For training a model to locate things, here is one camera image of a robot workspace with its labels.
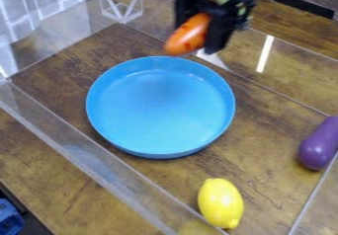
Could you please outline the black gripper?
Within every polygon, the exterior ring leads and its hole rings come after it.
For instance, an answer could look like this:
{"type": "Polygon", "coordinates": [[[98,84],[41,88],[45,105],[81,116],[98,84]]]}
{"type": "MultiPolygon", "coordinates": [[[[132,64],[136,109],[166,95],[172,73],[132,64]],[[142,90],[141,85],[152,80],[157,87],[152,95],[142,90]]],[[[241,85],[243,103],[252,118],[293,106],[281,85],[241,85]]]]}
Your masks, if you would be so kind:
{"type": "Polygon", "coordinates": [[[235,30],[245,30],[252,20],[256,0],[173,0],[174,26],[195,14],[208,14],[211,20],[204,39],[204,52],[221,50],[235,30]]]}

